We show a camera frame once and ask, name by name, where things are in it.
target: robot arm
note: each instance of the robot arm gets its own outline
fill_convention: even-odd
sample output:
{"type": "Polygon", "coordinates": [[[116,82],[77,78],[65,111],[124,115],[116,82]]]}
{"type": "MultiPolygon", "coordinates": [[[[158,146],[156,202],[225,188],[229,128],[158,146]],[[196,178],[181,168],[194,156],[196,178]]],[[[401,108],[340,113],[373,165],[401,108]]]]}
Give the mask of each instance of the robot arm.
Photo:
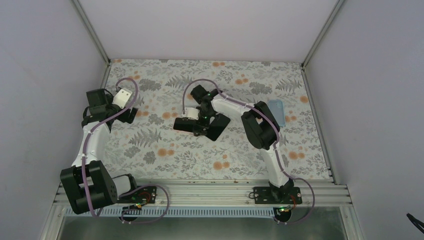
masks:
{"type": "Polygon", "coordinates": [[[280,146],[276,144],[274,147],[277,141],[276,133],[267,121],[251,109],[253,107],[264,114],[280,131],[267,104],[262,101],[255,104],[236,104],[223,98],[216,89],[208,92],[201,85],[196,86],[190,94],[200,106],[187,107],[183,118],[175,119],[174,129],[192,132],[195,136],[206,136],[215,141],[230,122],[226,116],[233,119],[241,118],[247,139],[259,149],[265,161],[273,198],[276,202],[286,199],[294,187],[294,182],[279,167],[277,154],[281,155],[280,146]]]}
{"type": "Polygon", "coordinates": [[[86,176],[92,180],[92,184],[88,188],[94,209],[115,204],[119,195],[137,187],[131,174],[111,178],[101,162],[105,156],[105,144],[109,140],[112,124],[116,119],[131,124],[136,116],[137,108],[128,109],[116,119],[111,119],[94,130],[90,136],[90,141],[88,141],[85,165],[82,166],[84,142],[91,129],[103,120],[120,112],[132,95],[131,91],[124,88],[120,89],[115,96],[105,91],[105,89],[97,89],[87,92],[89,106],[84,111],[81,123],[83,138],[79,153],[71,167],[63,169],[60,173],[60,181],[72,210],[76,214],[85,213],[89,210],[85,190],[82,186],[83,170],[86,176]]]}

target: floral pattern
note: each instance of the floral pattern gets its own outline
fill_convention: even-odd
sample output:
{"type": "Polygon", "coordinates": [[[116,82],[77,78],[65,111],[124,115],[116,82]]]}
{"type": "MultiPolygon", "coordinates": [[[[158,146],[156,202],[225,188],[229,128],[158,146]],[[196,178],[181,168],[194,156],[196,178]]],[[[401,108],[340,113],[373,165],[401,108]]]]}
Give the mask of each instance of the floral pattern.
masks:
{"type": "MultiPolygon", "coordinates": [[[[329,178],[298,63],[115,59],[106,88],[114,91],[117,80],[124,77],[138,83],[134,106],[138,112],[132,124],[113,123],[103,160],[112,176],[268,179],[264,159],[249,144],[240,119],[231,119],[215,142],[173,130],[174,119],[182,112],[184,88],[193,80],[210,79],[229,96],[245,102],[282,100],[286,126],[280,130],[281,163],[296,177],[329,178]]],[[[213,89],[208,82],[200,84],[213,89]]],[[[134,90],[130,81],[121,82],[120,87],[134,90]]],[[[184,97],[188,107],[197,106],[190,94],[184,97]]]]}

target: white wall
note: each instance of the white wall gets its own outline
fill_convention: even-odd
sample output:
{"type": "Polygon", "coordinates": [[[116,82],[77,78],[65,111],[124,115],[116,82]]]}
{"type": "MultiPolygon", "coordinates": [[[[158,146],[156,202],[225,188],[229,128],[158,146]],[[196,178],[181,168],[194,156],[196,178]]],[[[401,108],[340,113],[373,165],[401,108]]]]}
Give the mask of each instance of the white wall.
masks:
{"type": "Polygon", "coordinates": [[[303,62],[337,0],[80,0],[110,58],[303,62]]]}
{"type": "Polygon", "coordinates": [[[0,3],[0,239],[38,239],[105,65],[68,0],[0,3]]]}
{"type": "Polygon", "coordinates": [[[423,239],[424,1],[348,0],[307,66],[367,239],[423,239]]]}

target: light blue object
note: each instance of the light blue object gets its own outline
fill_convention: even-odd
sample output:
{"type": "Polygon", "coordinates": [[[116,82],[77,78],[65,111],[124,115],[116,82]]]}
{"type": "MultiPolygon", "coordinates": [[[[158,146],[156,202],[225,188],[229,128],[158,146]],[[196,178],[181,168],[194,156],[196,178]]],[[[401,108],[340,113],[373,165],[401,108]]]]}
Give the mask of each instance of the light blue object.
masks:
{"type": "Polygon", "coordinates": [[[286,126],[286,118],[284,114],[284,105],[281,100],[269,100],[268,108],[271,111],[272,115],[274,115],[275,120],[277,121],[280,127],[286,126]]]}

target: cable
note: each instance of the cable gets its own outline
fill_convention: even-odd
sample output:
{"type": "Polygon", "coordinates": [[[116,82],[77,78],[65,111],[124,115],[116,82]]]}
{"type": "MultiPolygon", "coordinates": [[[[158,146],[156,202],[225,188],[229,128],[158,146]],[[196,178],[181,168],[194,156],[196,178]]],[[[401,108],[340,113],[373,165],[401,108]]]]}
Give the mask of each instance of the cable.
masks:
{"type": "Polygon", "coordinates": [[[301,181],[305,182],[307,184],[307,186],[310,188],[310,191],[312,192],[312,206],[311,206],[309,212],[304,217],[302,217],[301,219],[299,219],[297,221],[294,221],[294,222],[285,222],[284,224],[287,225],[287,224],[301,223],[301,222],[305,221],[307,218],[309,218],[311,216],[311,214],[312,214],[312,211],[314,210],[314,207],[315,207],[315,192],[314,192],[314,189],[312,188],[311,184],[308,181],[306,181],[305,179],[303,179],[301,177],[293,177],[293,176],[289,175],[287,172],[284,171],[284,168],[281,165],[280,156],[278,155],[278,151],[277,151],[277,144],[280,141],[280,133],[278,132],[277,127],[273,124],[273,122],[267,116],[265,116],[265,114],[263,114],[262,112],[260,112],[255,107],[253,107],[251,105],[248,105],[246,102],[242,102],[242,101],[238,101],[236,99],[232,99],[229,96],[223,94],[223,92],[219,89],[218,85],[214,81],[209,80],[209,79],[203,79],[203,78],[202,79],[197,79],[197,80],[191,81],[185,87],[184,92],[183,92],[183,95],[182,95],[182,114],[185,114],[186,113],[186,110],[185,110],[186,109],[185,108],[186,107],[185,106],[185,98],[186,98],[187,89],[189,89],[189,86],[190,85],[192,85],[192,84],[194,84],[196,82],[200,82],[200,81],[212,83],[215,86],[216,90],[218,91],[218,94],[221,97],[223,97],[224,99],[226,99],[229,102],[235,103],[235,104],[240,105],[240,106],[243,106],[243,107],[246,106],[247,108],[255,111],[257,114],[259,114],[262,117],[263,120],[267,121],[268,124],[272,127],[272,129],[275,132],[276,138],[277,138],[276,141],[274,142],[273,146],[274,146],[275,156],[277,158],[277,162],[278,162],[278,166],[279,166],[280,170],[289,179],[292,179],[292,180],[301,180],[301,181]]]}
{"type": "Polygon", "coordinates": [[[114,96],[109,90],[107,90],[106,88],[103,88],[103,90],[107,93],[109,93],[112,97],[114,96]]]}
{"type": "Polygon", "coordinates": [[[138,194],[139,197],[141,197],[142,195],[147,196],[146,197],[146,204],[148,204],[150,202],[150,199],[152,198],[152,195],[150,195],[150,193],[144,191],[138,194]]]}
{"type": "MultiPolygon", "coordinates": [[[[162,219],[166,214],[167,214],[167,212],[168,212],[168,209],[170,208],[170,196],[168,195],[168,193],[167,193],[167,191],[165,190],[165,188],[163,188],[162,186],[160,186],[160,185],[157,185],[157,184],[146,184],[146,185],[142,185],[142,186],[139,186],[139,187],[137,187],[136,189],[134,189],[134,190],[132,190],[132,191],[130,191],[130,192],[127,192],[127,193],[124,193],[124,194],[121,194],[121,195],[119,195],[119,197],[121,198],[121,197],[125,197],[125,196],[128,196],[128,195],[131,195],[131,194],[133,194],[133,193],[135,193],[135,192],[137,192],[138,190],[140,190],[140,189],[142,189],[142,188],[145,188],[145,187],[157,187],[157,188],[160,188],[160,189],[162,189],[162,191],[165,193],[165,195],[166,195],[166,208],[165,208],[165,211],[162,213],[162,215],[160,215],[159,217],[157,217],[157,218],[155,218],[155,219],[153,219],[153,220],[148,220],[148,221],[136,221],[136,222],[133,222],[133,224],[151,224],[151,223],[154,223],[154,222],[156,222],[156,221],[159,221],[160,219],[162,219]]],[[[133,211],[134,209],[127,209],[127,210],[125,210],[125,211],[123,211],[122,212],[122,214],[121,214],[121,216],[120,216],[120,219],[121,219],[121,221],[122,221],[122,223],[124,224],[131,224],[132,222],[131,221],[127,221],[127,220],[124,220],[124,215],[126,214],[126,213],[128,213],[129,211],[133,211]]]]}
{"type": "Polygon", "coordinates": [[[297,206],[298,204],[296,203],[296,198],[295,198],[293,195],[290,195],[290,198],[291,198],[291,200],[293,200],[293,208],[292,208],[292,210],[293,210],[293,209],[295,209],[295,208],[296,208],[296,206],[297,206]]]}
{"type": "Polygon", "coordinates": [[[101,121],[101,122],[97,123],[94,127],[92,127],[92,129],[90,130],[90,132],[87,134],[87,137],[85,138],[84,144],[83,144],[83,146],[82,146],[82,161],[81,161],[82,182],[84,183],[84,191],[85,191],[85,196],[86,196],[86,198],[87,198],[88,209],[90,210],[90,213],[91,213],[91,215],[92,215],[94,218],[98,218],[98,217],[99,217],[99,215],[100,215],[100,213],[102,212],[103,208],[101,208],[101,209],[97,212],[97,214],[95,213],[94,208],[93,208],[93,203],[92,203],[92,198],[91,198],[91,196],[90,196],[90,189],[89,189],[89,184],[88,184],[88,182],[87,182],[87,174],[86,174],[86,168],[85,168],[85,167],[86,167],[86,155],[87,155],[87,148],[88,148],[88,145],[89,145],[90,137],[92,136],[93,132],[94,132],[94,131],[95,131],[95,130],[99,127],[99,126],[101,126],[102,124],[107,123],[108,121],[110,121],[110,120],[112,120],[112,119],[114,119],[114,118],[118,117],[119,115],[123,114],[125,111],[127,111],[129,108],[131,108],[131,107],[134,105],[134,103],[136,102],[137,96],[138,96],[138,94],[139,94],[139,88],[138,88],[138,86],[137,86],[136,81],[134,81],[134,80],[133,80],[132,78],[130,78],[130,77],[124,77],[124,78],[119,79],[119,80],[116,82],[116,86],[118,86],[118,84],[119,84],[120,82],[124,81],[124,80],[129,80],[129,81],[131,81],[131,82],[134,84],[134,86],[135,86],[135,94],[134,94],[133,99],[131,100],[131,102],[129,103],[129,105],[127,105],[126,107],[124,107],[124,108],[123,108],[120,112],[118,112],[118,113],[116,113],[116,114],[114,114],[114,115],[112,115],[112,116],[110,116],[110,117],[106,118],[105,120],[103,120],[103,121],[101,121]]]}

